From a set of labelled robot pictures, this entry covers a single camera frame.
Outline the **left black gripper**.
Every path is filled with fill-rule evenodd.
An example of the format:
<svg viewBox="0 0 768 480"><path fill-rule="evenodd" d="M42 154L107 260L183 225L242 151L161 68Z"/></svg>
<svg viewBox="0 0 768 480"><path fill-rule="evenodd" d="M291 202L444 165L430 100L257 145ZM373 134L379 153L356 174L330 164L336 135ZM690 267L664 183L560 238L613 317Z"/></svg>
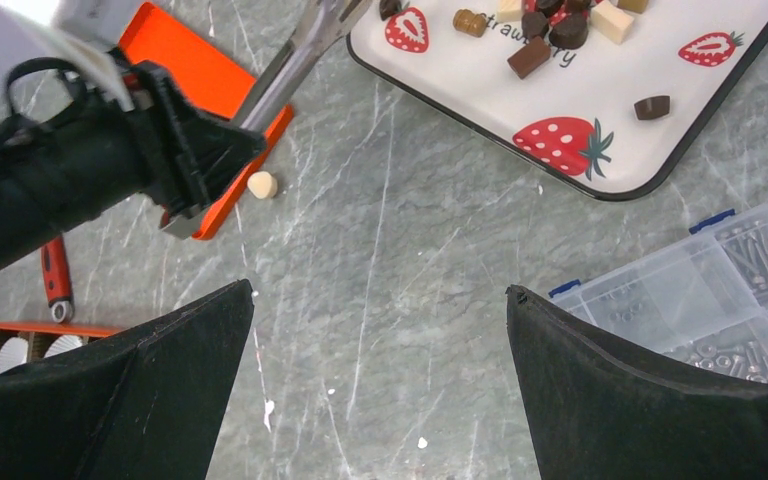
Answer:
<svg viewBox="0 0 768 480"><path fill-rule="evenodd" d="M0 123L0 270L141 193L169 214L216 202L266 147L262 134L193 106L162 66L117 63L126 111L66 60L39 57L9 80L52 70L70 103L45 122Z"/></svg>

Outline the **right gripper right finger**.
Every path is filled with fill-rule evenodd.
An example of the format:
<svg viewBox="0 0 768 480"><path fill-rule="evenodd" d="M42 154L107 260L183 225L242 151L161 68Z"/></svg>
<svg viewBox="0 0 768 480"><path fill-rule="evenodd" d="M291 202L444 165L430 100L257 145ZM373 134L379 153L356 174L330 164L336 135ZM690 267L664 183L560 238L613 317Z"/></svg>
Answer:
<svg viewBox="0 0 768 480"><path fill-rule="evenodd" d="M768 479L768 384L699 369L507 288L544 479Z"/></svg>

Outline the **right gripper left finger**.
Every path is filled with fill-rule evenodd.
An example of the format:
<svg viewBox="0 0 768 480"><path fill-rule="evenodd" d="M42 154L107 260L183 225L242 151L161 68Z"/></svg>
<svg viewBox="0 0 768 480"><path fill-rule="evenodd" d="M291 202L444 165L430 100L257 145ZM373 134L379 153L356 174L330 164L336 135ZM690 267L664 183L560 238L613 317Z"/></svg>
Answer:
<svg viewBox="0 0 768 480"><path fill-rule="evenodd" d="M0 479L202 479L253 320L238 280L0 375Z"/></svg>

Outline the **cream white chocolate piece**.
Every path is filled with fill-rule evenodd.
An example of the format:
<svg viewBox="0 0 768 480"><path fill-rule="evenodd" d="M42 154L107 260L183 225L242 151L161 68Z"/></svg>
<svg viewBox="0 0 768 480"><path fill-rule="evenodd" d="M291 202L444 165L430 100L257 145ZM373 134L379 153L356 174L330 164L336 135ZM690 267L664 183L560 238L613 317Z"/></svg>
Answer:
<svg viewBox="0 0 768 480"><path fill-rule="evenodd" d="M247 180L247 189L259 200L274 198L277 195L278 188L277 178L266 171L257 171Z"/></svg>

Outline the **metal tongs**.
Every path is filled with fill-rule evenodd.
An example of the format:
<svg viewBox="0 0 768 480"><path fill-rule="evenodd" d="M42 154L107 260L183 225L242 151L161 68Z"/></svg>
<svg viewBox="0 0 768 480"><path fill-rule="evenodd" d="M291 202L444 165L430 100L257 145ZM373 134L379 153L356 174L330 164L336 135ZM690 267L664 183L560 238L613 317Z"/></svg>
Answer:
<svg viewBox="0 0 768 480"><path fill-rule="evenodd" d="M265 133L318 60L349 34L371 0L309 1L294 31L257 78L231 123Z"/></svg>

